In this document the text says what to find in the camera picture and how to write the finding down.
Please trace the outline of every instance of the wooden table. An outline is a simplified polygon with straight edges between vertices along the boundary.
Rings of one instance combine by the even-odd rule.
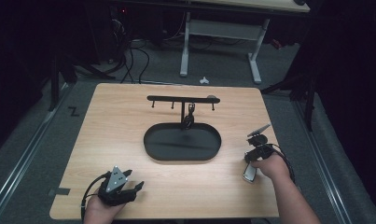
[[[146,130],[156,123],[179,122],[180,104],[152,102],[148,95],[207,97],[220,103],[196,105],[195,122],[208,123],[222,145],[209,161],[155,161],[144,147]],[[258,171],[254,184],[243,180],[247,135],[270,121],[254,88],[100,84],[97,86],[60,188],[50,210],[55,219],[80,219],[80,203],[99,175],[132,169],[129,183],[145,181],[135,202],[118,219],[278,217],[272,182]],[[263,134],[277,144],[272,127]],[[92,188],[94,191],[101,181]]]

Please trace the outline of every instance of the white desk leg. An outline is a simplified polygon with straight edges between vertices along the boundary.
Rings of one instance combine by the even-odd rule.
[[[181,62],[181,72],[179,73],[181,77],[186,77],[188,75],[188,36],[190,32],[190,12],[187,12],[187,21],[185,24],[185,43],[184,50],[182,51],[182,62]]]
[[[248,54],[248,60],[249,64],[251,65],[251,72],[252,76],[254,77],[254,82],[256,84],[261,83],[260,73],[258,71],[258,65],[257,65],[257,56],[260,50],[260,46],[263,42],[264,35],[266,34],[267,27],[269,26],[270,19],[267,19],[263,22],[263,26],[260,29],[260,32],[258,34],[258,40],[257,45],[254,49],[254,52]]]

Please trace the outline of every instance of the gray carpet floor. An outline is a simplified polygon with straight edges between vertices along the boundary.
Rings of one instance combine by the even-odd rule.
[[[283,80],[287,68],[292,62],[299,46],[275,49],[263,45],[258,55],[258,68],[262,84],[256,85],[250,72],[246,54],[224,49],[226,45],[200,43],[190,51],[187,77],[179,76],[181,49],[180,41],[155,47],[144,41],[133,43],[149,56],[148,67],[142,75],[143,83],[172,83],[182,85],[201,85],[200,79],[206,77],[210,86],[253,87],[264,89]],[[249,49],[250,43],[240,44],[239,49]],[[127,64],[132,57],[126,53]],[[137,83],[138,76],[145,68],[147,57],[137,49],[132,50],[132,79],[126,83]],[[113,64],[95,65],[103,71]],[[4,199],[5,206],[0,207],[0,223],[80,223],[79,220],[53,220],[49,210],[54,200],[52,191],[59,187],[63,171],[68,163],[80,126],[84,120],[93,91],[101,82],[120,82],[126,74],[123,67],[112,76],[114,81],[79,75],[75,85],[69,85],[63,91],[63,100],[56,111],[49,112],[49,85],[44,90],[44,97],[21,119],[19,126],[12,133],[0,150],[0,190],[7,182],[13,169],[33,140],[33,136],[44,120],[50,120],[28,161],[27,169],[22,172],[9,198]],[[354,167],[345,156],[341,144],[329,123],[326,111],[318,96],[315,96],[313,112],[313,132],[308,133],[301,123],[299,105],[304,102],[290,102],[288,91],[275,91],[263,95],[269,111],[272,125],[280,147],[290,159],[296,173],[297,185],[307,201],[323,223],[376,223],[376,208],[365,192]],[[72,107],[76,109],[72,116]],[[331,179],[338,191],[346,213],[340,215],[329,198],[327,181],[323,171],[315,162],[313,141],[320,148]],[[348,217],[341,221],[340,216]],[[279,223],[278,218],[269,218],[270,223]],[[254,218],[252,223],[266,223]]]

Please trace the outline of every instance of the handheld controller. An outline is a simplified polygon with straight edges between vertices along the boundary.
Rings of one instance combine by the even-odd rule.
[[[105,181],[101,183],[101,187],[98,189],[98,197],[104,204],[109,206],[117,206],[123,203],[129,203],[135,201],[136,194],[144,186],[144,181],[135,185],[133,189],[122,190],[124,185],[128,181],[128,176],[132,173],[132,170],[121,172],[117,166],[114,166],[112,172],[97,177],[88,187],[81,204],[81,218],[82,221],[86,212],[86,198],[89,197],[89,190],[100,179],[105,178]]]
[[[295,174],[293,172],[293,169],[289,160],[286,158],[285,153],[279,147],[278,148],[280,151],[276,150],[274,146],[277,147],[277,145],[268,144],[267,137],[261,134],[264,130],[266,130],[270,126],[271,124],[269,123],[263,126],[262,128],[259,128],[253,131],[252,133],[248,135],[248,137],[250,137],[247,140],[249,145],[253,145],[255,148],[250,151],[245,152],[244,154],[244,159],[247,165],[243,174],[243,179],[250,183],[253,183],[255,180],[255,176],[257,174],[257,168],[251,165],[251,161],[257,161],[260,158],[263,160],[266,160],[272,155],[272,153],[277,153],[284,160],[289,170],[290,178],[292,179],[293,182],[295,182]]]

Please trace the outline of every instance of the forearm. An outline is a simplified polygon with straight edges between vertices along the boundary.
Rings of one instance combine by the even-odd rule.
[[[274,178],[272,183],[282,223],[320,223],[311,206],[289,177]]]

